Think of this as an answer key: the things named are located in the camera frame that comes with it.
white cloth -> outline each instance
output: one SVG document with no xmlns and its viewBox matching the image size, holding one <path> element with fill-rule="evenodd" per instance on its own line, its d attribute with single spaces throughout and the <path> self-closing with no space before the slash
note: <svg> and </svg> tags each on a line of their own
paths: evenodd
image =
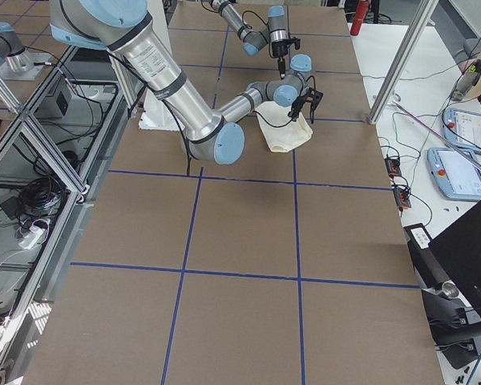
<svg viewBox="0 0 481 385">
<path fill-rule="evenodd" d="M 273 126 L 281 126 L 290 120 L 287 116 L 290 107 L 280 107 L 274 102 L 265 102 L 258 106 L 256 111 Z M 271 127 L 260 115 L 257 115 L 257 118 L 269 150 L 272 152 L 289 152 L 312 137 L 312 128 L 306 123 L 305 117 L 301 113 L 295 122 L 290 122 L 280 128 Z"/>
</svg>

metal rack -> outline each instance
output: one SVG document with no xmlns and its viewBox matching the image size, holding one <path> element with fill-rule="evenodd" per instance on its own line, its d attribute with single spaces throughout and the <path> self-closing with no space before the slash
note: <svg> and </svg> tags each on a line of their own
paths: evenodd
<svg viewBox="0 0 481 385">
<path fill-rule="evenodd" d="M 74 47 L 68 48 L 58 65 L 69 63 L 76 51 Z M 100 127 L 95 128 L 96 132 L 92 139 L 82 139 L 87 146 L 86 158 L 78 171 L 69 163 L 57 145 L 55 137 L 60 134 L 51 131 L 46 124 L 43 125 L 36 118 L 39 105 L 50 88 L 59 80 L 59 71 L 52 68 L 49 75 L 24 104 L 21 104 L 6 82 L 0 78 L 0 99 L 7 109 L 14 113 L 12 122 L 0 138 L 0 192 L 6 193 L 2 190 L 8 188 L 11 190 L 14 187 L 21 188 L 35 177 L 21 167 L 11 173 L 3 172 L 8 170 L 9 163 L 13 162 L 10 160 L 11 149 L 15 143 L 28 144 L 67 190 L 66 202 L 59 208 L 56 221 L 50 228 L 49 237 L 42 246 L 28 250 L 29 253 L 22 255 L 21 261 L 3 263 L 0 260 L 0 273 L 9 278 L 12 277 L 10 280 L 13 282 L 19 276 L 15 283 L 22 287 L 14 300 L 14 311 L 4 318 L 4 323 L 0 326 L 0 384 L 5 383 L 12 372 L 21 375 L 21 368 L 25 366 L 24 362 L 28 361 L 26 342 L 41 333 L 41 330 L 35 330 L 36 317 L 32 313 L 33 306 L 37 304 L 36 306 L 44 305 L 49 308 L 50 303 L 53 302 L 61 277 L 65 275 L 65 270 L 69 266 L 75 240 L 82 232 L 81 228 L 88 216 L 88 208 L 92 205 L 92 200 L 101 184 L 101 174 L 107 169 L 111 152 L 126 125 L 128 106 L 116 79 L 120 69 L 114 68 L 114 70 L 114 72 L 110 71 L 111 77 L 106 84 L 115 87 L 115 96 L 108 100 L 107 114 L 103 116 Z M 97 88 L 106 87 L 103 81 L 82 79 L 82 82 L 95 85 Z M 135 94 L 132 91 L 128 93 L 127 101 L 131 106 L 135 102 L 133 99 Z M 60 123 L 70 124 L 71 119 L 71 114 L 65 115 Z M 14 239 L 15 230 L 0 229 L 0 236 L 6 233 L 6 236 L 10 237 L 8 242 L 11 244 L 16 242 L 16 248 L 18 248 L 17 241 Z M 9 247 L 4 246 L 6 244 L 7 242 L 0 243 L 0 248 Z"/>
</svg>

robotic arm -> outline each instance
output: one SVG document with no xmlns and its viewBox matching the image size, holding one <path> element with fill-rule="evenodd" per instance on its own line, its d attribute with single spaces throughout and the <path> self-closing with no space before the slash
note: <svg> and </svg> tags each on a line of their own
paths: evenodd
<svg viewBox="0 0 481 385">
<path fill-rule="evenodd" d="M 0 64 L 4 59 L 9 68 L 16 73 L 26 72 L 34 67 L 29 52 L 12 26 L 6 22 L 0 22 Z"/>
<path fill-rule="evenodd" d="M 311 60 L 296 55 L 284 79 L 252 83 L 223 107 L 211 109 L 155 35 L 146 0 L 50 0 L 50 5 L 54 38 L 77 47 L 107 49 L 124 57 L 155 90 L 155 97 L 164 100 L 185 125 L 192 156 L 199 160 L 235 162 L 245 141 L 241 126 L 235 122 L 266 100 L 288 107 L 309 94 Z M 211 5 L 237 31 L 248 54 L 254 52 L 251 46 L 258 52 L 268 43 L 270 26 L 252 31 L 228 0 L 212 0 Z"/>
</svg>

fire extinguisher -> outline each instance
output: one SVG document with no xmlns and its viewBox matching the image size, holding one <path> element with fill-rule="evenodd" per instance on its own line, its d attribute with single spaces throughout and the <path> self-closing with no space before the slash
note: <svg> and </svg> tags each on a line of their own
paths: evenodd
<svg viewBox="0 0 481 385">
<path fill-rule="evenodd" d="M 363 21 L 367 16 L 367 11 L 369 10 L 369 0 L 360 0 L 358 6 L 356 7 L 356 14 L 354 15 L 353 25 L 351 26 L 351 35 L 358 36 L 360 28 L 362 27 Z"/>
</svg>

white plug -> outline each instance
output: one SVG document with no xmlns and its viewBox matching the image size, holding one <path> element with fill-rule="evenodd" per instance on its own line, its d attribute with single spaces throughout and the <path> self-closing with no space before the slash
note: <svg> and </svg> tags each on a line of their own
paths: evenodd
<svg viewBox="0 0 481 385">
<path fill-rule="evenodd" d="M 18 242 L 18 246 L 24 250 L 32 249 L 42 235 L 45 233 L 46 229 L 41 229 L 36 225 L 32 225 L 29 228 L 29 232 Z"/>
</svg>

